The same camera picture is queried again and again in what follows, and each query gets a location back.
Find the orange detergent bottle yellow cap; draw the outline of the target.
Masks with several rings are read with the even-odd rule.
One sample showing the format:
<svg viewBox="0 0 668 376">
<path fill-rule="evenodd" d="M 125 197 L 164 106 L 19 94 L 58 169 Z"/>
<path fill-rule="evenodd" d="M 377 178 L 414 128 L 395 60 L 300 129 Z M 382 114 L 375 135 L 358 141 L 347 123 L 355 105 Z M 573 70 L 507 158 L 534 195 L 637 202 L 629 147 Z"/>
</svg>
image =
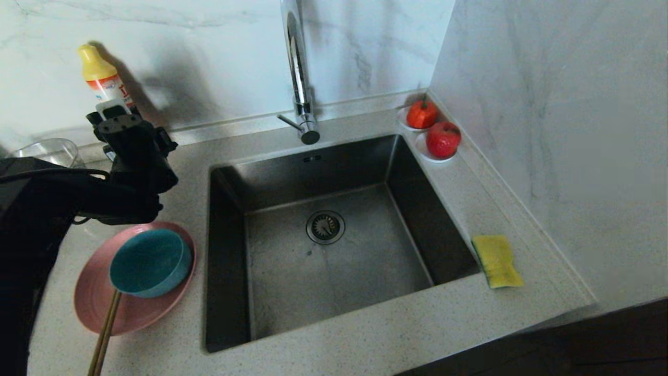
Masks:
<svg viewBox="0 0 668 376">
<path fill-rule="evenodd" d="M 140 114 L 129 86 L 124 83 L 117 68 L 100 55 L 96 46 L 83 44 L 77 48 L 77 53 L 81 59 L 82 76 L 98 102 L 119 99 L 133 114 Z"/>
</svg>

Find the metal sink drain strainer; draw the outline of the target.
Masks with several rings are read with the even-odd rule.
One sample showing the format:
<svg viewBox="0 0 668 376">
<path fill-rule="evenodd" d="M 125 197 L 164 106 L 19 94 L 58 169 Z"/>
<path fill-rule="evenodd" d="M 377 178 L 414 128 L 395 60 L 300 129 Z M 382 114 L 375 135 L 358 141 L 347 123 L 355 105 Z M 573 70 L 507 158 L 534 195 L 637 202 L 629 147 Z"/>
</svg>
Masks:
<svg viewBox="0 0 668 376">
<path fill-rule="evenodd" d="M 308 238 L 320 245 L 330 245 L 339 241 L 345 228 L 343 217 L 335 211 L 316 211 L 308 218 L 306 224 Z"/>
</svg>

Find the stainless steel sink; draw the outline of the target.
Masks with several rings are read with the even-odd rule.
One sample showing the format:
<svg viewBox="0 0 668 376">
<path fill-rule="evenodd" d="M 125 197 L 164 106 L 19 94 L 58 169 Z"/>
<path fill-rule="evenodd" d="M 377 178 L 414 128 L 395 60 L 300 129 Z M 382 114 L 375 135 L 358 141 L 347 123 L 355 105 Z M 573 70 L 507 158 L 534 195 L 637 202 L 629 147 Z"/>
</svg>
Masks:
<svg viewBox="0 0 668 376">
<path fill-rule="evenodd" d="M 209 198 L 209 353 L 480 270 L 400 135 L 215 167 Z M 343 217 L 336 243 L 308 238 L 317 211 Z"/>
</svg>

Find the yellow sponge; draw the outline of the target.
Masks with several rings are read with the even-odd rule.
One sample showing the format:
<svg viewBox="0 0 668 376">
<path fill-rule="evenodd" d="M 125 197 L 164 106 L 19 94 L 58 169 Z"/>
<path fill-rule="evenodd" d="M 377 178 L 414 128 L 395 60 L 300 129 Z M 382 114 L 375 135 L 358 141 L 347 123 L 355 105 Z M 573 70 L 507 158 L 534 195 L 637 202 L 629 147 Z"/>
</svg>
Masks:
<svg viewBox="0 0 668 376">
<path fill-rule="evenodd" d="M 506 236 L 474 236 L 472 245 L 491 289 L 524 286 L 524 279 L 515 268 L 515 256 Z"/>
</svg>

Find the clear glass pot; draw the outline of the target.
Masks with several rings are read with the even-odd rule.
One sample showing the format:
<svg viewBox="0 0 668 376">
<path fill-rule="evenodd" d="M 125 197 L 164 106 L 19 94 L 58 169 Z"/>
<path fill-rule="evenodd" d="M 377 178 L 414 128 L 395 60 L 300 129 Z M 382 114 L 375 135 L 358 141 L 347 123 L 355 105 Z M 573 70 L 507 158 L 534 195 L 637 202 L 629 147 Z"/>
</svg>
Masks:
<svg viewBox="0 0 668 376">
<path fill-rule="evenodd" d="M 65 138 L 49 138 L 10 152 L 7 158 L 35 157 L 67 168 L 84 168 L 76 144 Z"/>
</svg>

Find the teal blue bowl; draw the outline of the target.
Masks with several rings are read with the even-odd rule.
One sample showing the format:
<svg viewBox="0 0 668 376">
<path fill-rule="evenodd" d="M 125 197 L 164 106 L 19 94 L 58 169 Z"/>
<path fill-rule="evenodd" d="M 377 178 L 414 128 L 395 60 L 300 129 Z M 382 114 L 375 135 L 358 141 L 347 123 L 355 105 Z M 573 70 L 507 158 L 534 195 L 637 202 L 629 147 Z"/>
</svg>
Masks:
<svg viewBox="0 0 668 376">
<path fill-rule="evenodd" d="M 116 290 L 139 298 L 162 297 L 186 280 L 194 266 L 192 247 L 176 231 L 150 229 L 117 250 L 109 267 Z"/>
</svg>

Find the pink round plate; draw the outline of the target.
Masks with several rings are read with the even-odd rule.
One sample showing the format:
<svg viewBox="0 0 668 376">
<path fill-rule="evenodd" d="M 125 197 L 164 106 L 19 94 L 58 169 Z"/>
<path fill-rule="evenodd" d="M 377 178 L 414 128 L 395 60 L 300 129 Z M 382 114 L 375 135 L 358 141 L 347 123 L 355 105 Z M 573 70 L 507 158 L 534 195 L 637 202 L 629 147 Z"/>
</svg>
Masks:
<svg viewBox="0 0 668 376">
<path fill-rule="evenodd" d="M 196 243 L 190 233 L 180 224 L 168 221 L 155 221 L 123 229 L 93 252 L 77 279 L 73 297 L 74 309 L 78 320 L 89 331 L 98 334 L 105 323 L 114 295 L 109 268 L 116 252 L 137 234 L 160 228 L 172 230 L 181 236 L 191 249 L 193 264 L 186 278 L 174 290 L 161 297 L 141 298 L 123 295 L 118 305 L 112 335 L 126 335 L 152 325 L 174 309 L 186 294 L 198 264 Z"/>
</svg>

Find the chrome faucet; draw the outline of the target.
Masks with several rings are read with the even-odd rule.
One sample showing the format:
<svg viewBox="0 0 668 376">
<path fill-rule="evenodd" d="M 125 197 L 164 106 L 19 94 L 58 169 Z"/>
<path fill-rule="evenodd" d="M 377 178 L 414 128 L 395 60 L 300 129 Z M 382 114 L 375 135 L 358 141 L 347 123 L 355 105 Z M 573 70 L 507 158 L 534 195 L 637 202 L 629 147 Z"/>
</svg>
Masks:
<svg viewBox="0 0 668 376">
<path fill-rule="evenodd" d="M 294 119 L 281 114 L 277 115 L 277 119 L 295 128 L 303 144 L 313 145 L 319 141 L 320 132 L 313 109 L 313 90 L 308 79 L 299 0 L 281 0 L 281 15 L 294 93 Z"/>
</svg>

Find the small white dish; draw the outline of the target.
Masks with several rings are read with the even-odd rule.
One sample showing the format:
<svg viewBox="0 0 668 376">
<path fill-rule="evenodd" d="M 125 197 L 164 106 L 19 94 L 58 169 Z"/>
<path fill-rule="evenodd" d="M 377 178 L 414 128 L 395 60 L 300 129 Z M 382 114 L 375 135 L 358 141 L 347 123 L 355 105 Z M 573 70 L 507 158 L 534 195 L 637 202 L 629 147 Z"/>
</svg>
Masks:
<svg viewBox="0 0 668 376">
<path fill-rule="evenodd" d="M 408 114 L 409 109 L 410 109 L 410 107 L 407 107 L 407 108 L 405 108 L 405 109 L 399 110 L 399 112 L 398 112 L 398 121 L 399 121 L 399 124 L 400 124 L 401 126 L 406 127 L 407 129 L 409 129 L 409 130 L 411 130 L 411 131 L 413 131 L 413 132 L 427 131 L 428 128 L 427 128 L 427 129 L 418 130 L 418 129 L 414 129 L 414 128 L 411 128 L 411 127 L 408 126 L 407 121 L 406 121 L 406 117 L 407 117 L 407 114 Z"/>
<path fill-rule="evenodd" d="M 432 163 L 449 163 L 451 160 L 456 158 L 457 152 L 450 157 L 436 157 L 427 148 L 427 133 L 420 133 L 416 138 L 413 144 L 419 155 L 422 159 L 427 160 Z"/>
</svg>

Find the red tomato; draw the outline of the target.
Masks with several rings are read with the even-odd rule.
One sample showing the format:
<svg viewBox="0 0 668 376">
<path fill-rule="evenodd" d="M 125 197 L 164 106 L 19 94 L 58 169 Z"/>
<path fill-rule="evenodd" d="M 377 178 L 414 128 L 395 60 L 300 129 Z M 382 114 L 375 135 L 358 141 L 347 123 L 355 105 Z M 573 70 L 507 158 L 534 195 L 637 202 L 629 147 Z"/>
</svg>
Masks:
<svg viewBox="0 0 668 376">
<path fill-rule="evenodd" d="M 409 127 L 422 130 L 434 126 L 438 115 L 437 106 L 423 96 L 422 99 L 410 105 L 406 121 Z"/>
</svg>

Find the red apple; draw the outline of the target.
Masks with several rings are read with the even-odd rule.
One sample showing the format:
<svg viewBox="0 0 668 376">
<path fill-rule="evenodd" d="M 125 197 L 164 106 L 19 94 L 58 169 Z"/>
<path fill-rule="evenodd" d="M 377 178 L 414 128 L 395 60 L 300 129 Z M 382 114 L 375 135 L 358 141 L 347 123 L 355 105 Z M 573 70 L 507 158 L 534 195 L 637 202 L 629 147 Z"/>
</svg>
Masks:
<svg viewBox="0 0 668 376">
<path fill-rule="evenodd" d="M 439 159 L 453 157 L 461 143 L 461 131 L 453 122 L 437 122 L 427 131 L 425 145 L 428 152 Z"/>
</svg>

